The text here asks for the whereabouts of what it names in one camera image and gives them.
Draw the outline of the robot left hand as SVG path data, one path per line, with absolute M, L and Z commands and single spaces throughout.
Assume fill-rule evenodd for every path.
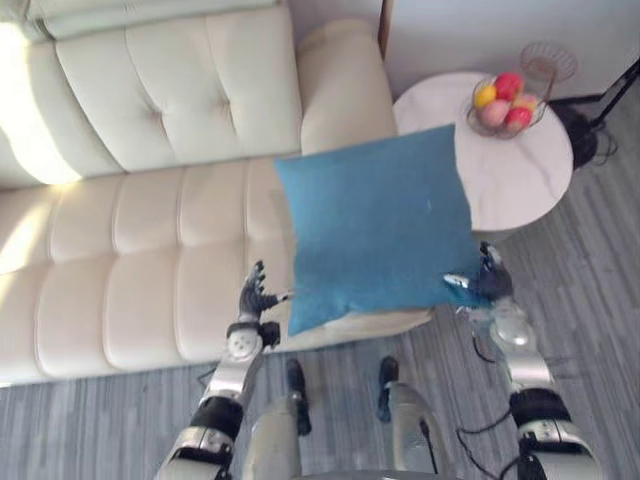
M 240 291 L 238 323 L 259 323 L 265 311 L 294 298 L 293 290 L 280 293 L 266 292 L 265 280 L 266 267 L 262 260 L 258 260 L 251 267 Z

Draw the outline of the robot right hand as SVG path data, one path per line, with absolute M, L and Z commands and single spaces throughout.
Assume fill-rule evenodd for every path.
M 512 278 L 497 248 L 482 241 L 480 252 L 481 265 L 474 276 L 451 273 L 443 276 L 458 306 L 488 308 L 496 301 L 513 296 Z

